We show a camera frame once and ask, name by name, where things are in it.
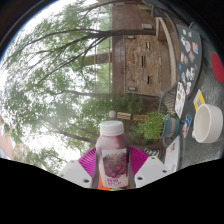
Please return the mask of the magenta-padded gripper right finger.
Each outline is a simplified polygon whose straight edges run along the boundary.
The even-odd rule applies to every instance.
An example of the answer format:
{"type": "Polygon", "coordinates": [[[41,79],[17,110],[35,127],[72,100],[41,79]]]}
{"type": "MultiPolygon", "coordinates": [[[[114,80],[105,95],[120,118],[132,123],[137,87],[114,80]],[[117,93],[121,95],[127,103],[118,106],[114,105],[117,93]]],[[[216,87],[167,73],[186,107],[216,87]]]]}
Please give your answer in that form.
{"type": "Polygon", "coordinates": [[[167,175],[169,169],[154,156],[147,156],[134,146],[130,147],[129,182],[131,188],[140,188],[167,175]]]}

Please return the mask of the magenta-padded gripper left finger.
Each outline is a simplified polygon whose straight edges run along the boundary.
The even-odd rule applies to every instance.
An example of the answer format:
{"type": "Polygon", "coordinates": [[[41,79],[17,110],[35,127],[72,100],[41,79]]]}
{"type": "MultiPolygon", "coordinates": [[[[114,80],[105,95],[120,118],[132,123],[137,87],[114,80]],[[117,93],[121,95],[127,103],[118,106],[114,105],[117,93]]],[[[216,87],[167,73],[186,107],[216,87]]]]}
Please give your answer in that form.
{"type": "Polygon", "coordinates": [[[97,170],[96,149],[92,148],[78,160],[70,160],[60,171],[59,176],[84,188],[97,188],[99,171],[97,170]]]}

